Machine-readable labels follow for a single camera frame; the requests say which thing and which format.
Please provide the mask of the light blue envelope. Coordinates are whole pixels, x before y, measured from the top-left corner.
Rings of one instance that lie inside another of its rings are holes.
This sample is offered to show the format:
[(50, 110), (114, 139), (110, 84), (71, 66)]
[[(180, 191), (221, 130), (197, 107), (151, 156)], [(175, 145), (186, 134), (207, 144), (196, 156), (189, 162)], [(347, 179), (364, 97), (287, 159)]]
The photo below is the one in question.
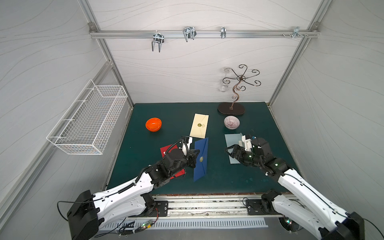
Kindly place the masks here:
[[(239, 146), (243, 146), (242, 136), (243, 136), (242, 133), (239, 133), (239, 134), (225, 134), (225, 140), (226, 140), (227, 147), (230, 147), (230, 146), (235, 145), (235, 144), (239, 145)], [(239, 161), (237, 161), (236, 159), (234, 159), (234, 158), (232, 158), (230, 156), (229, 156), (229, 160), (230, 160), (230, 164), (231, 165), (240, 164)]]

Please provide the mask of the dark blue envelope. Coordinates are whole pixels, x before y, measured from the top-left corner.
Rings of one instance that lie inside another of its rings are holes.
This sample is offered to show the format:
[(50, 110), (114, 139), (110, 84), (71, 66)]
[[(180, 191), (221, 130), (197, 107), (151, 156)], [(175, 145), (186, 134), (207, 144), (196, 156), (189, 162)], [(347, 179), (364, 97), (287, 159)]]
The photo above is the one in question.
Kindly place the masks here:
[(205, 138), (195, 142), (195, 150), (199, 150), (194, 168), (194, 182), (207, 174), (209, 139)]

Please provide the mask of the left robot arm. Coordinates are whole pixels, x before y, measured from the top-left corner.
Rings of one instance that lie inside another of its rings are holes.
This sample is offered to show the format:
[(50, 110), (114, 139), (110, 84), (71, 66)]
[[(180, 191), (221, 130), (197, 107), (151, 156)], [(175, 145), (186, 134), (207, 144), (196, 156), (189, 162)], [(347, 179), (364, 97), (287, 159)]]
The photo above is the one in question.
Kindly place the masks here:
[(140, 174), (107, 191), (81, 193), (72, 203), (67, 218), (73, 240), (89, 240), (100, 228), (120, 218), (151, 214), (156, 205), (150, 194), (170, 182), (186, 167), (195, 168), (200, 150), (173, 149)]

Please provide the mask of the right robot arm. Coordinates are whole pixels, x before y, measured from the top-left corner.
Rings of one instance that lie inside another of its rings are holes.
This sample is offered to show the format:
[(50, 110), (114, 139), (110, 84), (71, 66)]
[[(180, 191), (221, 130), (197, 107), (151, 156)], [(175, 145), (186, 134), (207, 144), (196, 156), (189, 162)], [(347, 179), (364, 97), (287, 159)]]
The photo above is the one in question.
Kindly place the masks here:
[(295, 195), (304, 206), (282, 193), (270, 190), (261, 197), (265, 214), (281, 214), (306, 229), (318, 240), (363, 240), (365, 221), (356, 212), (347, 213), (312, 187), (285, 160), (276, 157), (262, 138), (243, 136), (243, 146), (226, 148), (227, 154), (247, 167), (258, 167)]

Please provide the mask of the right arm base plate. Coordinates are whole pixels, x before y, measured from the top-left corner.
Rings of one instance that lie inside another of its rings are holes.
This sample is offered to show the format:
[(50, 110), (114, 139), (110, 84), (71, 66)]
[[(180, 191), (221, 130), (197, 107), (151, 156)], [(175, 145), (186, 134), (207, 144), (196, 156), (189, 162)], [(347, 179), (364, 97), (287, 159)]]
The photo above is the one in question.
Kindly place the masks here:
[(243, 200), (243, 204), (245, 205), (249, 216), (261, 216), (270, 214), (269, 210), (267, 209), (267, 205), (263, 200), (245, 198)]

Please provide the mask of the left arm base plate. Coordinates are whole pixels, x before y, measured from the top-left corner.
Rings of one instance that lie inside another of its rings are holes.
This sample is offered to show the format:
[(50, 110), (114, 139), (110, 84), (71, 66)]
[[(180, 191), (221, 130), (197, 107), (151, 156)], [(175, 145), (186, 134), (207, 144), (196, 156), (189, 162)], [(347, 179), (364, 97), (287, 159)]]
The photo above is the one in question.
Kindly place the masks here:
[(155, 218), (159, 217), (167, 217), (168, 216), (168, 201), (155, 201), (155, 206), (153, 208), (149, 208), (140, 214), (140, 217), (146, 218)]

